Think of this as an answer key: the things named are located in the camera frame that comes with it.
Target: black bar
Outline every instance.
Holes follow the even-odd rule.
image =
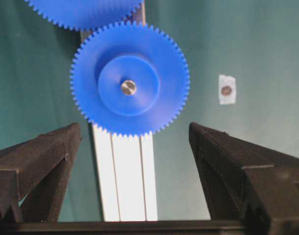
[[[153,222],[77,222],[77,223],[18,223],[0,227],[0,234],[192,234],[245,235],[242,221],[153,221]]]

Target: sticker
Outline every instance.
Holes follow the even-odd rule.
[[[236,79],[231,76],[219,75],[219,102],[220,104],[236,103]]]

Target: green wall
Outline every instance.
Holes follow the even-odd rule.
[[[299,157],[299,0],[147,0],[147,20],[181,46],[191,91],[178,119],[154,136],[159,219],[208,218],[188,143],[191,121]],[[61,221],[99,221],[89,127],[69,91],[76,32],[23,0],[0,0],[0,149],[71,122],[83,141]],[[237,79],[221,106],[218,75]]]
[[[72,100],[79,34],[43,20],[23,0],[0,0],[0,149],[79,122],[83,140],[61,221],[101,220],[89,128]]]
[[[299,157],[299,0],[147,0],[147,21],[187,57],[191,90],[154,136],[159,219],[208,218],[188,142],[191,121]],[[219,74],[237,82],[221,106]]]

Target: metal pin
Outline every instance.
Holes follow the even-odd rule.
[[[121,91],[126,95],[134,95],[136,93],[136,84],[131,80],[126,80],[121,84]]]

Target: blue plastic gear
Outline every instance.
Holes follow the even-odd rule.
[[[115,23],[94,32],[78,49],[71,90],[89,122],[118,135],[140,136],[168,126],[185,105],[190,73],[184,54],[164,32]],[[126,95],[122,83],[133,81]]]
[[[60,27],[95,31],[131,16],[144,0],[25,0],[39,15]]]

